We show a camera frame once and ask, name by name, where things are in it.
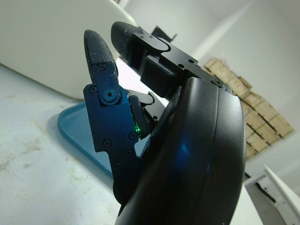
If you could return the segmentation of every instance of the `dirt stain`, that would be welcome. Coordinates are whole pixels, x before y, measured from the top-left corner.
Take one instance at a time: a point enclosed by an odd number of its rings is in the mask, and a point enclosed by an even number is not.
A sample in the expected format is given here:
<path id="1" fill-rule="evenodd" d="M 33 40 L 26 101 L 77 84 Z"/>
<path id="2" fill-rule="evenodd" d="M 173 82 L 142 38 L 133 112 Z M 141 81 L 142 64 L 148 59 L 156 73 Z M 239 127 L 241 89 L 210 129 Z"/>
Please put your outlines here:
<path id="1" fill-rule="evenodd" d="M 34 121 L 34 123 L 36 124 L 37 128 L 43 133 L 43 134 L 46 134 L 47 131 L 46 129 L 37 121 Z"/>
<path id="2" fill-rule="evenodd" d="M 40 143 L 40 139 L 36 138 L 31 142 L 25 143 L 24 145 L 27 147 L 27 151 L 41 151 L 42 148 L 39 146 Z"/>
<path id="3" fill-rule="evenodd" d="M 0 171 L 6 170 L 6 168 L 8 167 L 8 165 L 9 165 L 9 160 L 6 161 L 5 163 L 2 163 L 2 164 L 0 165 Z"/>
<path id="4" fill-rule="evenodd" d="M 68 173 L 71 177 L 71 179 L 75 180 L 75 181 L 86 181 L 89 179 L 89 175 L 87 174 L 86 176 L 80 176 L 76 173 L 76 169 L 75 169 L 75 166 L 72 166 L 72 168 L 69 168 L 68 170 Z"/>
<path id="5" fill-rule="evenodd" d="M 27 152 L 27 151 L 23 151 L 23 152 L 21 152 L 18 156 L 13 156 L 13 157 L 11 157 L 8 161 L 6 161 L 5 163 L 2 163 L 2 164 L 0 165 L 0 172 L 5 171 L 5 170 L 7 169 L 7 167 L 9 166 L 10 162 L 12 162 L 12 161 L 14 161 L 14 160 L 17 159 L 17 158 L 20 158 L 20 157 L 22 157 L 22 156 L 28 154 L 28 153 L 29 153 L 29 152 Z"/>
<path id="6" fill-rule="evenodd" d="M 31 166 L 32 166 L 32 164 L 24 164 L 23 168 L 26 169 L 26 168 L 31 167 Z"/>
<path id="7" fill-rule="evenodd" d="M 7 97 L 7 98 L 16 98 L 16 97 L 18 97 L 18 96 L 15 95 L 15 94 L 11 94 L 11 95 L 7 95 L 6 97 Z"/>

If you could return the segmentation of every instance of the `white wall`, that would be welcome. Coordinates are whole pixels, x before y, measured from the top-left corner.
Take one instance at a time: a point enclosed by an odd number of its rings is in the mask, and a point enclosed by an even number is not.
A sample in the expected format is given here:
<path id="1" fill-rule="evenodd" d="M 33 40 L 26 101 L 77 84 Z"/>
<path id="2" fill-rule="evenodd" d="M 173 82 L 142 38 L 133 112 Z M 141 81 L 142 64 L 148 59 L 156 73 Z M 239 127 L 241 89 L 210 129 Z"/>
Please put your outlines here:
<path id="1" fill-rule="evenodd" d="M 195 48 L 191 56 L 195 59 L 207 60 L 207 52 L 220 40 L 220 38 L 237 22 L 237 20 L 244 15 L 254 1 L 250 1 L 231 15 L 222 19 L 214 30 Z"/>
<path id="2" fill-rule="evenodd" d="M 191 54 L 219 22 L 200 0 L 130 0 L 125 10 L 145 31 L 158 25 L 173 44 Z"/>
<path id="3" fill-rule="evenodd" d="M 300 35 L 271 1 L 256 1 L 200 59 L 225 58 L 275 108 L 297 95 Z"/>
<path id="4" fill-rule="evenodd" d="M 270 0 L 258 0 L 219 36 L 200 64 L 212 56 L 225 59 L 300 131 L 300 33 L 292 23 Z M 264 164 L 300 195 L 300 133 L 251 159 L 246 171 L 259 175 Z M 267 180 L 262 185 L 274 192 Z"/>

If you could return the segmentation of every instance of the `blue tray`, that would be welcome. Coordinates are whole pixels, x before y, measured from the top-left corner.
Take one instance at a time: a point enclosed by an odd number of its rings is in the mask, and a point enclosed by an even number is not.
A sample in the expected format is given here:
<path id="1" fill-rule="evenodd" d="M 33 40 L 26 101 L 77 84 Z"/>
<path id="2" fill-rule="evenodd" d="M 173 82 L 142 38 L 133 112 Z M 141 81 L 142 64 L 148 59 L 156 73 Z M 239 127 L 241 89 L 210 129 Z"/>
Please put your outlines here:
<path id="1" fill-rule="evenodd" d="M 107 153 L 95 152 L 85 102 L 61 112 L 57 125 L 61 134 L 68 141 L 86 155 L 96 166 L 113 177 Z M 148 137 L 139 140 L 139 142 L 135 144 L 137 155 L 141 154 L 147 140 Z"/>

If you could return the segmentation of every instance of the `white table surface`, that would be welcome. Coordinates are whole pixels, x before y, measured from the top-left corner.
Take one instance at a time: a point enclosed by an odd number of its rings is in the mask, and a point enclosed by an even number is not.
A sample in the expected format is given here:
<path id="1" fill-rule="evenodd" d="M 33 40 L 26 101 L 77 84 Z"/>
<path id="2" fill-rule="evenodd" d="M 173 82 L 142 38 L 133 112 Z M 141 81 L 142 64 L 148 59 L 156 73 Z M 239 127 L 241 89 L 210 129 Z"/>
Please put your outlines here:
<path id="1" fill-rule="evenodd" d="M 121 85 L 148 91 L 117 64 Z M 1 225 L 114 224 L 120 205 L 112 179 L 57 129 L 59 113 L 77 103 L 0 64 Z M 231 225 L 260 224 L 243 187 Z"/>

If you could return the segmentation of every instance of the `screw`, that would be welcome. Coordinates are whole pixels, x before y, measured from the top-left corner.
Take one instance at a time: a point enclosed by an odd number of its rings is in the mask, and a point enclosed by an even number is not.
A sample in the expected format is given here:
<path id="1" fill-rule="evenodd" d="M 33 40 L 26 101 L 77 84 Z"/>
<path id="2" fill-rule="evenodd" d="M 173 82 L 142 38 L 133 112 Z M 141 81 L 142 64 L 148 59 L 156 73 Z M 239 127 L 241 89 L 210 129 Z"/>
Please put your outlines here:
<path id="1" fill-rule="evenodd" d="M 106 69 L 105 65 L 103 65 L 103 64 L 100 64 L 98 68 L 100 71 L 103 71 Z"/>
<path id="2" fill-rule="evenodd" d="M 135 132 L 130 132 L 128 137 L 129 137 L 130 140 L 135 140 L 137 138 L 137 135 L 136 135 Z"/>
<path id="3" fill-rule="evenodd" d="M 97 92 L 97 88 L 95 86 L 89 88 L 89 92 L 94 94 Z"/>
<path id="4" fill-rule="evenodd" d="M 117 94 L 112 89 L 108 89 L 108 90 L 103 92 L 103 98 L 107 102 L 112 102 L 113 100 L 116 99 L 116 97 L 117 97 Z"/>
<path id="5" fill-rule="evenodd" d="M 221 81 L 219 81 L 218 79 L 213 79 L 212 81 L 211 81 L 213 84 L 215 84 L 215 85 L 217 85 L 219 88 L 222 88 L 222 87 L 224 87 L 224 84 L 223 84 L 223 82 L 221 82 Z"/>
<path id="6" fill-rule="evenodd" d="M 112 145 L 112 141 L 111 141 L 111 140 L 105 139 L 105 140 L 103 141 L 103 147 L 109 148 L 111 145 Z"/>

